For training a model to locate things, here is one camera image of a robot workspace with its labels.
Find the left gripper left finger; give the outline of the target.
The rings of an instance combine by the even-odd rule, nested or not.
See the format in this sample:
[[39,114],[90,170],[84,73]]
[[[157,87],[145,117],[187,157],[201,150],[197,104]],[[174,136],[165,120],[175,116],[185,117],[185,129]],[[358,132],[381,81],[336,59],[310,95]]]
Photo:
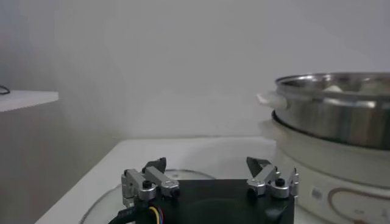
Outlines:
[[121,175],[122,203],[125,207],[135,206],[136,201],[149,203],[160,194],[163,197],[177,198],[180,185],[177,180],[165,175],[166,158],[149,161],[139,172],[126,169]]

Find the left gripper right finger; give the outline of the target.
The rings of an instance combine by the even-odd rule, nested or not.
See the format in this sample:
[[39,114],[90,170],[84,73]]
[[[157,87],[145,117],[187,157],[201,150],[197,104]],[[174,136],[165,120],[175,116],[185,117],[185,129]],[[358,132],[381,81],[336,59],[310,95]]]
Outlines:
[[294,167],[283,173],[266,159],[247,157],[246,163],[252,178],[247,180],[249,190],[260,197],[269,191],[274,198],[296,198],[299,194],[299,173]]

